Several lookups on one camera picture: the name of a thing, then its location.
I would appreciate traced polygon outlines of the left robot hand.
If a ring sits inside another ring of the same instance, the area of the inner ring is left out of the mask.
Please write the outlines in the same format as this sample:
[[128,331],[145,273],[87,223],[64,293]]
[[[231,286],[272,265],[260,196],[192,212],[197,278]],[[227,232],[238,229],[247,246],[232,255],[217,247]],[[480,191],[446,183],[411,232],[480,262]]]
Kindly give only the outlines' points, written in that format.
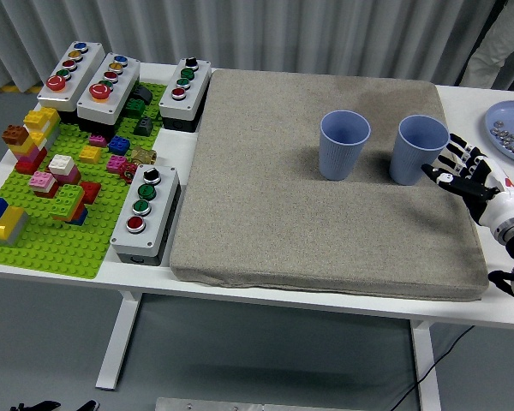
[[[20,402],[17,406],[9,408],[10,411],[57,411],[61,409],[62,404],[57,401],[45,400],[32,406],[27,406]],[[95,400],[89,400],[77,408],[77,411],[94,411],[98,410],[100,403]]]

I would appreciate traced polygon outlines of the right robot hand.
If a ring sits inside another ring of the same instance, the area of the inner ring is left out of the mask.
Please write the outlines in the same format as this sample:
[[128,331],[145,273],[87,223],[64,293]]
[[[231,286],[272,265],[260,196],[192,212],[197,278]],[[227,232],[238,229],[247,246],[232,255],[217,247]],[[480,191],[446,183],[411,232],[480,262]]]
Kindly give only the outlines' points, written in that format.
[[440,167],[424,164],[421,170],[440,188],[460,196],[476,223],[489,227],[505,209],[501,202],[514,200],[513,184],[495,161],[458,135],[450,135],[446,149],[457,158],[440,155]]

